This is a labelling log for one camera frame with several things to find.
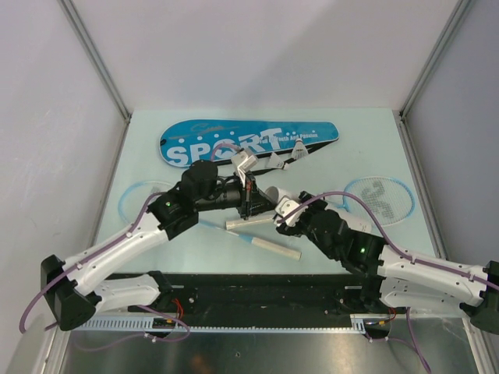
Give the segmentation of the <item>white cardboard shuttlecock tube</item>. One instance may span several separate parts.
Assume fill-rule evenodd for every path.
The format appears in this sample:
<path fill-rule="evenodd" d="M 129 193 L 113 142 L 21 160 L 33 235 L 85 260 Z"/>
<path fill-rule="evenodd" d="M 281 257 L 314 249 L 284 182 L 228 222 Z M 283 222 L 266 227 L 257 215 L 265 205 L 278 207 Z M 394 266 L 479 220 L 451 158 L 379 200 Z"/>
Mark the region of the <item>white cardboard shuttlecock tube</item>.
<path fill-rule="evenodd" d="M 302 200 L 299 198 L 299 196 L 293 192 L 289 192 L 284 189 L 280 189 L 275 186 L 271 186 L 267 188 L 265 191 L 278 205 L 279 201 L 284 197 L 284 196 L 289 196 L 291 199 L 295 200 L 297 203 L 301 204 Z M 317 200 L 310 205 L 303 207 L 306 208 L 302 214 L 299 216 L 299 220 L 296 224 L 299 222 L 303 221 L 305 219 L 305 214 L 306 213 L 312 213 L 315 211 L 322 211 L 322 210 L 332 210 L 334 211 L 342 220 L 346 222 L 348 227 L 352 230 L 355 231 L 360 231 L 360 232 L 366 232 L 370 233 L 372 230 L 372 225 L 369 221 L 362 219 L 360 217 L 356 217 L 351 213 L 348 213 L 346 210 L 342 210 L 337 207 L 333 207 L 331 203 L 326 201 L 325 199 Z"/>

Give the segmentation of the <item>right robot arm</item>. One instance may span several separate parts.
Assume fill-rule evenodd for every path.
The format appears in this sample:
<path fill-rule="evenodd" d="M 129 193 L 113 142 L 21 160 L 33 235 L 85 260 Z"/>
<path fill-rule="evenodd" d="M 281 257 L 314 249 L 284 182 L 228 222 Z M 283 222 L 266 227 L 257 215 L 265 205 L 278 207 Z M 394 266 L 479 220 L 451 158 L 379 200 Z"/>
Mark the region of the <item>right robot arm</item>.
<path fill-rule="evenodd" d="M 498 333 L 498 263 L 454 263 L 398 247 L 381 231 L 356 229 L 345 213 L 329 208 L 326 195 L 299 195 L 270 188 L 274 222 L 282 235 L 305 236 L 328 259 L 365 279 L 359 293 L 367 312 L 428 309 L 455 313 L 488 333 Z"/>

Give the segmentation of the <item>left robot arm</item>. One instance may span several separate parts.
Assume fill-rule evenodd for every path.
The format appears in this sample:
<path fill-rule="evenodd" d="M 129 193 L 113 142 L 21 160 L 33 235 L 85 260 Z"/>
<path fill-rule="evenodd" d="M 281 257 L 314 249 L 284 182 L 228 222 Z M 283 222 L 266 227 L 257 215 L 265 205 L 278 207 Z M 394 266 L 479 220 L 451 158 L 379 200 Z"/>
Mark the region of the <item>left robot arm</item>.
<path fill-rule="evenodd" d="M 108 276 L 197 225 L 203 211 L 235 208 L 247 220 L 273 210 L 275 204 L 257 187 L 251 171 L 257 162 L 254 156 L 233 157 L 234 174 L 222 178 L 213 161 L 196 161 L 172 189 L 151 194 L 136 220 L 117 235 L 65 260 L 55 255 L 45 258 L 41 293 L 58 327 L 74 330 L 98 312 L 129 305 L 166 310 L 172 292 L 161 273 L 151 271 L 134 280 L 108 280 Z"/>

